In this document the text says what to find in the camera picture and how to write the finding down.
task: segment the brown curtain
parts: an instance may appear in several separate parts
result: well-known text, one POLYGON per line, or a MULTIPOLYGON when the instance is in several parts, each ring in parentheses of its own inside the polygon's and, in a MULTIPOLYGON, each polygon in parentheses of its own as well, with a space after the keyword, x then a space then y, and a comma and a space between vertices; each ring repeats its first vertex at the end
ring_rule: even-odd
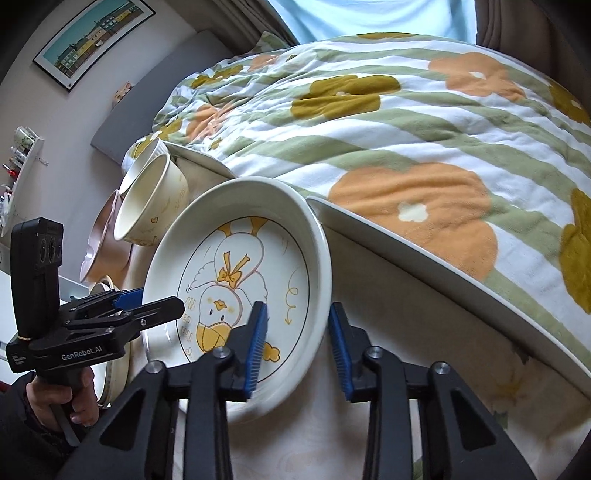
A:
POLYGON ((476 0, 476 43, 527 63, 568 89, 591 111, 591 72, 532 0, 476 0))
POLYGON ((264 31, 298 44, 268 0, 166 1, 195 30, 210 30, 236 55, 250 50, 264 31))

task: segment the white wall shelf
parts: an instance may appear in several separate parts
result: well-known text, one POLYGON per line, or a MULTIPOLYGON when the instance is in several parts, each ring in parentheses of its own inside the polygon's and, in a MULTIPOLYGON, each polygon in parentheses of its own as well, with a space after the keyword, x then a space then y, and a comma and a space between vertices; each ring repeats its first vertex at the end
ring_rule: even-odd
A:
POLYGON ((29 172, 31 171, 33 165, 35 164, 35 160, 43 163, 47 166, 47 162, 45 162, 40 157, 41 149, 43 148, 43 144, 45 140, 42 138, 37 138, 33 146, 29 150, 27 155, 27 159, 24 161, 21 171, 18 173, 18 178, 14 182, 12 186, 12 196, 8 202, 8 211, 2 214, 2 227, 0 227, 0 236, 3 237, 12 231, 12 227, 14 226, 15 217, 18 217, 17 208, 18 208, 18 201, 25 195, 25 191, 27 189, 26 182, 27 177, 29 176, 29 172))

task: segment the hand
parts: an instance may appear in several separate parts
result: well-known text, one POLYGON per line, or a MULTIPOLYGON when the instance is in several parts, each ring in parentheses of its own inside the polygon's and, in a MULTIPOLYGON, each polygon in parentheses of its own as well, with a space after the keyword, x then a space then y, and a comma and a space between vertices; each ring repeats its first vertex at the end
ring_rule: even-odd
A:
POLYGON ((95 394, 95 373, 90 367, 82 371, 82 385, 74 399, 72 389, 62 385, 51 385, 39 377, 27 384, 27 398, 33 413, 39 422, 54 432, 61 432, 61 428, 49 405, 62 405, 72 400, 74 413, 70 419, 73 423, 80 423, 85 427, 94 425, 99 419, 99 406, 95 394))

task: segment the framed picture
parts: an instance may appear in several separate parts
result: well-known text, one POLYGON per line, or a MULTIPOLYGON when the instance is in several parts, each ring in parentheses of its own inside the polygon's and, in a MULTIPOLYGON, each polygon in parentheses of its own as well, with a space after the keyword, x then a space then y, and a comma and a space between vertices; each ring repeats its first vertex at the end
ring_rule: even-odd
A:
POLYGON ((154 15, 141 0, 95 0, 68 22, 34 59, 70 91, 107 50, 154 15))

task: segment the screw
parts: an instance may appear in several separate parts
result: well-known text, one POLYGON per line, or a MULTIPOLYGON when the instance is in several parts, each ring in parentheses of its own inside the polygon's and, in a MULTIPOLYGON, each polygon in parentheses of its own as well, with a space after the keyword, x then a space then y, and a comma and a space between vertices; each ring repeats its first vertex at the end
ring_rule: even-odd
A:
POLYGON ((382 358, 384 350, 380 346, 371 346, 365 351, 365 354, 371 358, 382 358))
POLYGON ((230 349, 227 346, 218 346, 212 350, 213 356, 217 358, 226 358, 230 355, 230 349))
POLYGON ((162 370, 164 364, 159 360, 153 360, 148 365, 145 366, 146 371, 149 374, 157 374, 162 370))
POLYGON ((435 369, 435 373, 438 375, 447 375, 452 369, 449 364, 445 362, 437 362, 435 365, 433 365, 433 368, 435 369))

